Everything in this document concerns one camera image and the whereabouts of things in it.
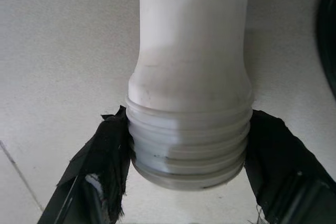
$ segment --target white pipe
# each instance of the white pipe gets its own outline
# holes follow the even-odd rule
[[[195,190],[242,168],[253,95],[243,61],[247,0],[140,0],[129,81],[133,163],[147,179]]]

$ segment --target pvc pipe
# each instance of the pvc pipe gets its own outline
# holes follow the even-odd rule
[[[196,190],[242,168],[253,95],[243,60],[247,0],[140,0],[129,81],[133,163],[148,180]]]

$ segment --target tiled floor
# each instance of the tiled floor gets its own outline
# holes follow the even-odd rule
[[[314,41],[318,0],[249,0],[246,68],[255,109],[284,119],[336,179],[336,102]],[[124,104],[139,49],[138,0],[5,0],[1,21],[0,223],[35,223],[99,114]],[[160,189],[133,169],[122,223],[248,223],[243,171],[201,193]]]

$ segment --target grout line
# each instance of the grout line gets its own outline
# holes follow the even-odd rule
[[[44,207],[38,201],[38,199],[37,199],[34,191],[29,186],[28,181],[24,177],[23,173],[20,171],[20,169],[17,166],[16,162],[14,161],[14,159],[12,158],[12,156],[10,155],[10,153],[8,152],[8,150],[6,149],[4,143],[1,140],[0,140],[0,147],[4,150],[5,155],[7,156],[7,158],[9,159],[9,161],[11,162],[11,164],[13,165],[15,171],[18,173],[18,175],[20,176],[21,180],[23,181],[23,183],[27,187],[28,191],[30,192],[31,196],[33,197],[33,199],[34,199],[35,203],[37,204],[38,208],[43,212],[44,211]]]

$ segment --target drain pipe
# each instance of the drain pipe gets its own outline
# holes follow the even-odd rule
[[[247,0],[140,0],[129,81],[133,164],[160,186],[198,190],[245,160],[253,95],[243,60]]]

